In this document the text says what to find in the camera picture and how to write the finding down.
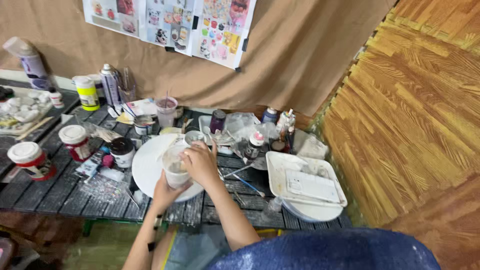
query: person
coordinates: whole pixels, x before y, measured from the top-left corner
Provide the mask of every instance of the person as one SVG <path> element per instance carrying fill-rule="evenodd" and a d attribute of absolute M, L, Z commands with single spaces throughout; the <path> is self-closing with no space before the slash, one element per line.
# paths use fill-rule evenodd
<path fill-rule="evenodd" d="M 291 233 L 261 241 L 226 190 L 216 166 L 216 144 L 204 142 L 185 149 L 183 162 L 190 176 L 205 188 L 220 217 L 232 252 L 207 268 L 226 269 L 440 269 L 429 249 L 411 236 L 379 229 L 351 228 L 317 233 Z M 123 266 L 124 270 L 160 269 L 154 242 L 155 220 L 190 185 L 173 190 L 165 172 L 158 180 L 151 207 Z"/>

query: brown paper backdrop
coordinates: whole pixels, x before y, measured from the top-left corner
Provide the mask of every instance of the brown paper backdrop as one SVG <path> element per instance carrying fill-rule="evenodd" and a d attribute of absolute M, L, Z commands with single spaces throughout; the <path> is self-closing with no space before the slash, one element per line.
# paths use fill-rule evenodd
<path fill-rule="evenodd" d="M 165 52 L 84 21 L 81 0 L 0 1 L 0 43 L 31 41 L 59 76 L 129 66 L 141 97 L 236 109 L 269 105 L 313 115 L 393 0 L 258 0 L 241 73 Z M 21 69 L 0 49 L 0 68 Z"/>

